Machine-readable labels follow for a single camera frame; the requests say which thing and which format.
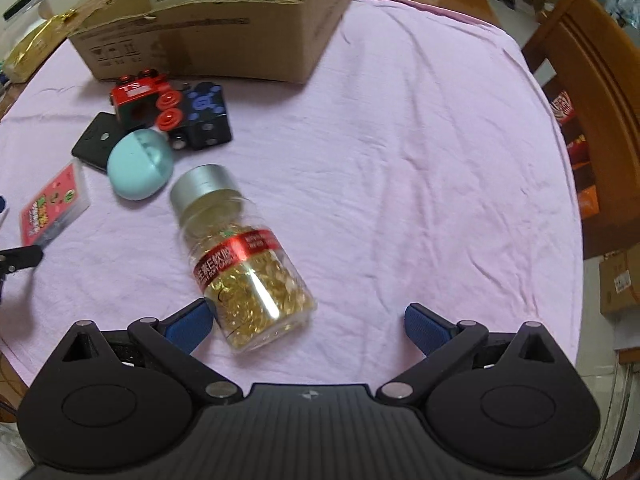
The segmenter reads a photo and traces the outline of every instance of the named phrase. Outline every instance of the tile floor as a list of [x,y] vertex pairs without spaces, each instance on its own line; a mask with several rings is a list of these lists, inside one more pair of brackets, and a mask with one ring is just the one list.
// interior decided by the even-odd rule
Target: tile floor
[[[522,47],[538,28],[533,9],[516,0],[512,10],[489,0],[502,28]],[[543,85],[555,75],[545,62],[536,72]],[[584,263],[582,323],[576,368],[600,408],[602,424],[585,468],[594,478],[607,478],[626,465],[640,429],[640,374],[617,364],[613,325],[600,315],[600,258]]]

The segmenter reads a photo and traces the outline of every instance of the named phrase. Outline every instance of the red toy wheel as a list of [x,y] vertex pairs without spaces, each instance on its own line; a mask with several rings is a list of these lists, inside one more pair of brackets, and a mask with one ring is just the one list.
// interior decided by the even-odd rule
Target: red toy wheel
[[118,86],[119,85],[126,85],[128,83],[131,83],[132,81],[136,80],[136,76],[134,76],[133,74],[127,74],[127,75],[121,75],[118,78]]
[[140,71],[138,77],[158,77],[158,70],[156,70],[155,68],[145,68],[144,70]]
[[169,90],[158,98],[156,101],[156,108],[158,108],[158,110],[175,108],[180,101],[182,101],[182,94],[177,90]]
[[180,125],[183,117],[183,113],[178,108],[169,108],[158,115],[156,127],[161,132],[169,132]]

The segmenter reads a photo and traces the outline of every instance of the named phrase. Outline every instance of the red label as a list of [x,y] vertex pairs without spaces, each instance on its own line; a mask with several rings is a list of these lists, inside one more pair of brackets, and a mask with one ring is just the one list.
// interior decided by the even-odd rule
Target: red label
[[70,163],[20,212],[22,244],[36,243],[42,232],[55,224],[77,197],[76,172]]
[[111,90],[111,100],[115,107],[149,97],[160,93],[160,88],[165,88],[167,83],[164,76],[159,75],[156,78],[142,77],[128,83],[126,85],[116,86]]
[[244,262],[254,254],[280,248],[276,237],[268,229],[247,231],[227,238],[207,252],[193,269],[193,275],[204,292],[209,283],[235,264]]
[[558,97],[551,101],[551,109],[561,126],[575,115],[574,106],[565,90],[562,90]]

